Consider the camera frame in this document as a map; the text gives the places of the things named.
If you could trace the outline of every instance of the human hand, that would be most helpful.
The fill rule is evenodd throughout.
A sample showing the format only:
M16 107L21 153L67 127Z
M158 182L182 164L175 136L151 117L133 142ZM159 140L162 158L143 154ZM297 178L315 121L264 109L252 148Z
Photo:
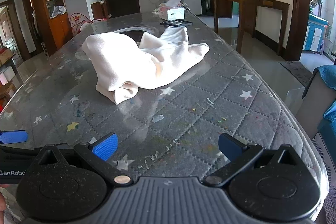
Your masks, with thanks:
M0 187L2 188L6 188L8 186L9 184L0 184ZM6 200L2 195L2 193L0 193L0 224L4 224L4 218L5 218L4 210L6 210Z

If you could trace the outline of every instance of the wooden console table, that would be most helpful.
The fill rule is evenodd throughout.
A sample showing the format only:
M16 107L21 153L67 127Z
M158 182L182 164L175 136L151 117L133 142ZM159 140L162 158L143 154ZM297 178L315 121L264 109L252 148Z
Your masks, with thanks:
M288 18L288 8L289 4L284 3L277 0L227 0L232 2L239 3L239 25L238 25L238 38L237 38L237 52L241 52L242 44L243 44L243 36L245 32L245 20L247 17L251 17L253 20L253 30L252 30L252 37L255 36L255 25L257 21L257 9L258 6L267 7L271 9L277 9L282 11L282 18L281 18L281 27L280 27L280 37L279 37L279 44L277 54L280 55L280 50L284 42L285 31L287 26L287 18ZM215 32L218 33L218 14L217 14L217 7L218 1L215 0ZM246 7L252 7L253 13L246 14L245 10Z

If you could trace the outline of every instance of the white cloth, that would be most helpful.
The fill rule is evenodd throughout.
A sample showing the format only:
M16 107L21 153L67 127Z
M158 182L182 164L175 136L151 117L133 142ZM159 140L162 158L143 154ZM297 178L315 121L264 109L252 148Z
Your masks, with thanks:
M120 33L90 35L82 49L97 72L96 90L119 104L139 88L151 90L173 82L199 63L209 46L189 45L183 27L167 28L160 38L145 32L139 47Z

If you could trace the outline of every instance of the gray doormat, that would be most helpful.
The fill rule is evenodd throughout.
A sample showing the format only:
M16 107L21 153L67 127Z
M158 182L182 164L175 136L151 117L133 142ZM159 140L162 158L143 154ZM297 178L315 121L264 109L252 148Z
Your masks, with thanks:
M305 87L308 85L310 78L313 74L301 64L300 61L281 61L279 62L283 67L285 67L291 74L295 76L298 81Z

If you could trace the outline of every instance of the logo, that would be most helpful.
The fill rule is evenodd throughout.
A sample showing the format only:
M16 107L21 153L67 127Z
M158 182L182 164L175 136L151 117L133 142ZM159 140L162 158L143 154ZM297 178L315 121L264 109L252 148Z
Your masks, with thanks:
M26 173L26 171L3 171L0 170L0 176L23 176Z

